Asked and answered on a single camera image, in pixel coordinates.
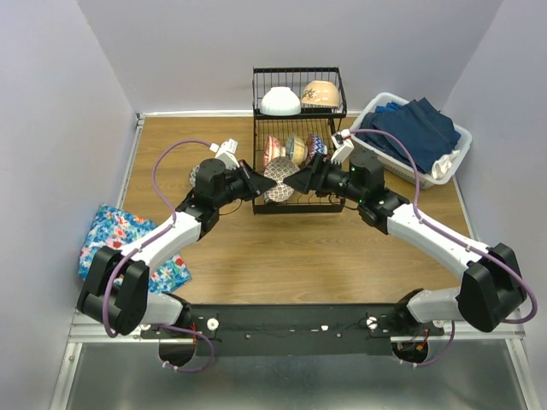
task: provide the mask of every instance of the floral cloth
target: floral cloth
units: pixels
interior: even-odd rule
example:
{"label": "floral cloth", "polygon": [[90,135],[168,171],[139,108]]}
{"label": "floral cloth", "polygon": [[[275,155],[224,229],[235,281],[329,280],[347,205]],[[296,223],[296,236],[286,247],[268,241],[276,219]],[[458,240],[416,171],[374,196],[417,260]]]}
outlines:
{"label": "floral cloth", "polygon": [[[151,220],[145,220],[118,208],[102,205],[91,224],[91,230],[85,239],[84,247],[79,253],[78,276],[86,278],[93,256],[98,249],[107,245],[117,249],[121,245],[131,243],[148,232],[156,225]],[[150,274],[148,290],[151,293],[172,292],[191,279],[190,273],[179,254],[167,260],[157,272]]]}

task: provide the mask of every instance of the black wire rack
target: black wire rack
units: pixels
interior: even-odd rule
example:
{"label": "black wire rack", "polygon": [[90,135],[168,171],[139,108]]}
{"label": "black wire rack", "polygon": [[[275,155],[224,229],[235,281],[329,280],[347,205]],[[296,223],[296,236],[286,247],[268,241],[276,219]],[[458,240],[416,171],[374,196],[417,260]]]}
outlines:
{"label": "black wire rack", "polygon": [[[300,114],[292,116],[272,116],[260,112],[264,95],[272,87],[290,87],[297,96],[302,95],[304,87],[314,80],[334,83],[340,93],[340,106],[336,108],[304,104]],[[337,67],[293,67],[293,68],[254,68],[253,69],[253,117],[254,117],[254,157],[253,168],[264,173],[264,146],[268,136],[277,138],[285,145],[290,133],[306,140],[310,134],[321,137],[327,146],[328,154],[334,151],[331,136],[346,116],[342,78]],[[342,212],[345,200],[332,196],[319,197],[315,193],[307,195],[295,192],[284,202],[267,201],[264,196],[253,200],[255,214],[297,214]]]}

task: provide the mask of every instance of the navy blue cloth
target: navy blue cloth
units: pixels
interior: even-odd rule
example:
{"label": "navy blue cloth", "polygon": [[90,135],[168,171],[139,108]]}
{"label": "navy blue cloth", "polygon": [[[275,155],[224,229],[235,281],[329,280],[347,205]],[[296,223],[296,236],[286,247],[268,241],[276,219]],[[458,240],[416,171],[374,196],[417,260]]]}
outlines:
{"label": "navy blue cloth", "polygon": [[[426,98],[419,102],[413,100],[400,108],[388,104],[379,111],[368,113],[361,128],[393,134],[412,155],[421,173],[430,173],[433,163],[442,155],[451,153],[461,136],[454,130],[452,120],[440,114]],[[389,138],[371,132],[356,135],[400,162],[410,164],[403,150]]]}

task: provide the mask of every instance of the wooden table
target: wooden table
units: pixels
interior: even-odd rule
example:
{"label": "wooden table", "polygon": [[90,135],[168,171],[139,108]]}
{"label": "wooden table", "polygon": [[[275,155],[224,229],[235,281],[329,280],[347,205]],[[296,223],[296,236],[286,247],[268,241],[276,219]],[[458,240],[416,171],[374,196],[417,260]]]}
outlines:
{"label": "wooden table", "polygon": [[[343,126],[352,121],[345,119]],[[234,138],[238,158],[251,163],[252,136],[252,118],[146,119],[123,208],[157,224],[169,216],[152,189],[150,172],[172,143],[201,138],[219,144]],[[211,154],[187,144],[163,160],[157,180],[173,204],[191,188],[190,170]],[[385,173],[385,183],[408,198],[413,194],[413,185],[391,173]],[[468,235],[453,182],[423,191],[420,205]],[[175,294],[195,303],[395,302],[416,288],[458,285],[429,256],[368,227],[348,209],[341,214],[254,215],[245,202],[181,254],[193,279]]]}

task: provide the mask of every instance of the wall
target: wall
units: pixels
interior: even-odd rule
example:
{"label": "wall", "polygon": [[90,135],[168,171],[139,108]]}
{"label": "wall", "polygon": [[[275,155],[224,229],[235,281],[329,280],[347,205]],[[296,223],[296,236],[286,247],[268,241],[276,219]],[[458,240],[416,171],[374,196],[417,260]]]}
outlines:
{"label": "wall", "polygon": [[0,1],[0,408],[48,408],[133,110],[73,0]]}
{"label": "wall", "polygon": [[526,325],[526,349],[547,408],[547,3],[506,1],[450,94],[444,111],[471,130],[458,171],[471,220],[482,240],[503,240],[537,292],[538,317]]}
{"label": "wall", "polygon": [[501,0],[79,0],[139,112],[250,109],[252,68],[338,65],[348,105],[441,107]]}

